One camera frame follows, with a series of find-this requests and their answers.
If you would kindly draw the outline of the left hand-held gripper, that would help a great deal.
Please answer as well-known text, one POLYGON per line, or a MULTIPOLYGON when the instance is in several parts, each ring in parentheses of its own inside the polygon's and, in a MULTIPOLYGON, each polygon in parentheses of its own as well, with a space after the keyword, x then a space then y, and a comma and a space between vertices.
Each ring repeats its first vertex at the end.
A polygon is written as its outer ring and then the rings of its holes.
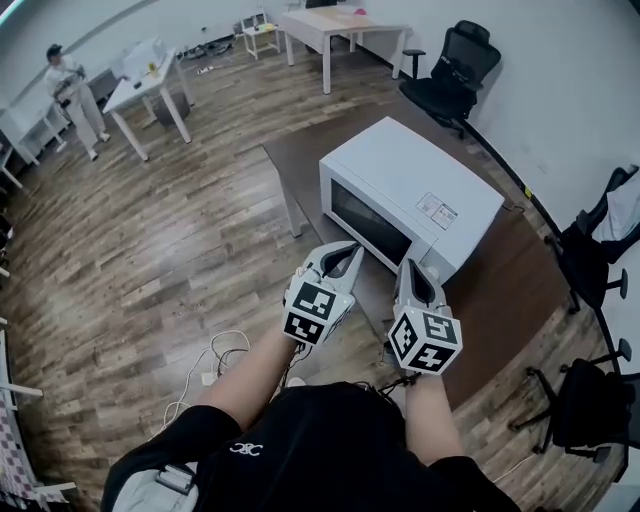
POLYGON ((351 291, 364 247, 353 241, 324 244, 296 269, 284 293, 283 333, 314 347, 337 329, 355 304, 351 291))

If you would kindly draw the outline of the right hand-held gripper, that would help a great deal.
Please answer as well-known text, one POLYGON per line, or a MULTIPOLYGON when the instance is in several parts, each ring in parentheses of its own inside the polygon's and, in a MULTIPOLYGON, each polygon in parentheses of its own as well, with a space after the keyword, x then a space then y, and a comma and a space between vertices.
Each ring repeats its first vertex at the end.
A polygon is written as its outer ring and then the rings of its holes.
POLYGON ((387 339, 403 370, 441 375, 462 351, 460 322, 450 316, 412 307, 446 303, 439 274, 411 258, 400 265, 394 289, 394 305, 401 307, 387 339))

